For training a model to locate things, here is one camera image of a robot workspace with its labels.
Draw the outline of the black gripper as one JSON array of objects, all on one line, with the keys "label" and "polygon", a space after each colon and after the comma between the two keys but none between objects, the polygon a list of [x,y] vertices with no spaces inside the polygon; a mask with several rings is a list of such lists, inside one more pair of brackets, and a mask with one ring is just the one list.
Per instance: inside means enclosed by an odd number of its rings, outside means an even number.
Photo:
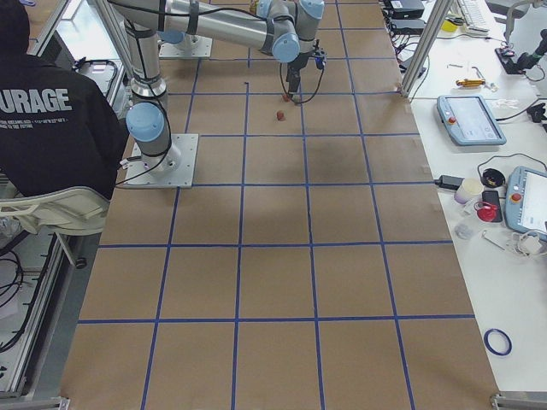
[{"label": "black gripper", "polygon": [[295,95],[300,86],[300,71],[307,66],[309,53],[299,53],[294,61],[290,62],[290,67],[287,68],[286,82],[287,94]]}]

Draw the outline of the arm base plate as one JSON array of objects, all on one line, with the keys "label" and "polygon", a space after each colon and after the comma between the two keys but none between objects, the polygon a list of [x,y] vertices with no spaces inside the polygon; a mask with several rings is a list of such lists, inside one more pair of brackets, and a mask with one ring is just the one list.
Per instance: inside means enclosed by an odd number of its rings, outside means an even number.
[{"label": "arm base plate", "polygon": [[212,43],[212,38],[185,36],[177,44],[163,42],[159,50],[159,56],[161,59],[170,60],[208,59],[210,58]]},{"label": "arm base plate", "polygon": [[197,134],[173,134],[172,146],[165,157],[141,156],[140,148],[133,145],[126,175],[118,187],[126,189],[191,188],[196,165]]}]

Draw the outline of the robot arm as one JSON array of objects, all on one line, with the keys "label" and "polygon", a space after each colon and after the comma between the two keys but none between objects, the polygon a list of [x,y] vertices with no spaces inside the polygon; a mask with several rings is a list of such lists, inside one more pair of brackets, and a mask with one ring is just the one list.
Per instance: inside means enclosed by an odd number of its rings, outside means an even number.
[{"label": "robot arm", "polygon": [[239,44],[287,66],[284,93],[300,86],[300,71],[310,59],[322,70],[326,53],[316,38],[324,14],[322,1],[258,1],[254,13],[200,1],[111,1],[123,17],[128,41],[132,90],[141,99],[167,92],[160,73],[161,33],[212,38]]},{"label": "robot arm", "polygon": [[156,31],[124,21],[132,65],[133,106],[126,126],[140,149],[146,172],[159,175],[177,165],[167,115],[167,85],[162,78]]}]

